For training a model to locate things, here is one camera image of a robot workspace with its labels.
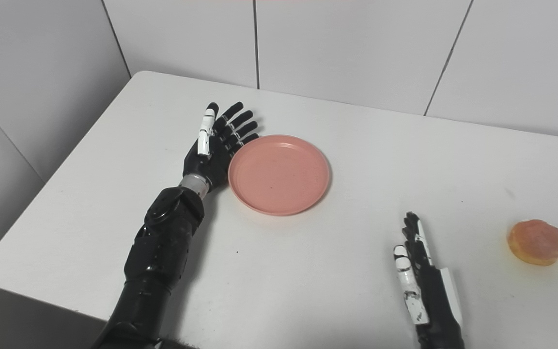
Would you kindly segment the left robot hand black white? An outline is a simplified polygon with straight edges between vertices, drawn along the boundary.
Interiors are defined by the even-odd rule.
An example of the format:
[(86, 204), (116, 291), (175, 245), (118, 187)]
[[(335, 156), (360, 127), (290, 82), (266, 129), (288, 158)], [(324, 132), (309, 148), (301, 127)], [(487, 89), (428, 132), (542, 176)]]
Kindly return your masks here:
[(223, 113), (211, 102), (203, 115), (199, 134), (184, 159), (181, 185), (197, 192), (212, 192), (228, 181), (235, 154), (259, 137), (251, 110), (238, 101)]

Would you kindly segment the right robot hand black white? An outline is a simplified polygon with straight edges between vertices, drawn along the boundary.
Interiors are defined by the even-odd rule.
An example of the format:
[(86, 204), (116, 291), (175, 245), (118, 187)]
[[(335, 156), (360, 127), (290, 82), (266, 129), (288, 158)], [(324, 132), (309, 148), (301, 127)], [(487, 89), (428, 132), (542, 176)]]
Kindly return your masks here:
[(421, 349), (464, 349), (463, 317), (451, 271), (437, 268), (425, 230), (414, 212), (407, 212), (405, 242), (393, 249), (403, 301)]

